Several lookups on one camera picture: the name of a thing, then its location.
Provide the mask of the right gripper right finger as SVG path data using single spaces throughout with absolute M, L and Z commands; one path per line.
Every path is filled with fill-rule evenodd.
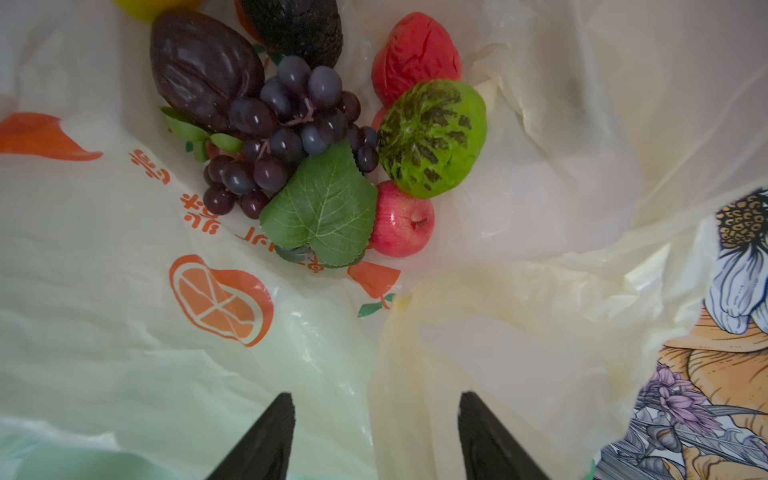
M 457 424 L 468 480 L 549 479 L 475 392 L 461 394 Z

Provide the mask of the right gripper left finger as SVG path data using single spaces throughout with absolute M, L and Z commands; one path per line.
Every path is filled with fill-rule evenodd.
M 286 480 L 295 425 L 292 395 L 278 394 L 207 480 Z

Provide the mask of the translucent cream plastic bag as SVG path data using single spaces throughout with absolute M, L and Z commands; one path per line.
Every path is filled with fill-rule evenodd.
M 555 479 L 620 439 L 701 303 L 760 326 L 760 261 L 716 270 L 714 215 L 767 183 L 763 1 L 343 1 L 366 117 L 373 58 L 421 11 L 489 109 L 471 174 L 366 318 L 343 269 L 205 218 L 146 22 L 111 1 L 1 5 L 1 436 L 205 477 L 292 394 L 289 474 L 461 479 L 473 390 Z

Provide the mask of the red pink apple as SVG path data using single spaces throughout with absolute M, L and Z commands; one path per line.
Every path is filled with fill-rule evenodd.
M 405 194 L 392 181 L 379 183 L 377 190 L 376 218 L 370 238 L 372 248 L 394 258 L 422 251 L 435 228 L 432 202 Z

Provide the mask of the purple grape bunch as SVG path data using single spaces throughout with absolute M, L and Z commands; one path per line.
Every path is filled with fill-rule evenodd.
M 236 131 L 203 171 L 202 205 L 223 216 L 240 210 L 283 259 L 323 267 L 359 263 L 373 232 L 377 134 L 357 124 L 358 97 L 328 66 L 287 56 L 256 97 L 234 102 Z

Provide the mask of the green bumpy fruit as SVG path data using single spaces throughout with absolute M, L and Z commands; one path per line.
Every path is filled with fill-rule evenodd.
M 487 136 L 486 105 L 471 86 L 421 82 L 405 92 L 378 131 L 380 164 L 405 194 L 431 199 L 471 172 Z

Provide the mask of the red strawberry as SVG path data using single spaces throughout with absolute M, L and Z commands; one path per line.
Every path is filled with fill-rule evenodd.
M 413 12 L 390 32 L 372 67 L 374 91 L 385 108 L 413 86 L 435 79 L 459 81 L 463 65 L 448 31 L 434 18 Z

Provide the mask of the dark avocado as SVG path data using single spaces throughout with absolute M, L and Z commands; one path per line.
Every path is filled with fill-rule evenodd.
M 343 49 L 335 0 L 236 1 L 239 19 L 271 53 L 298 56 L 311 68 L 334 67 Z

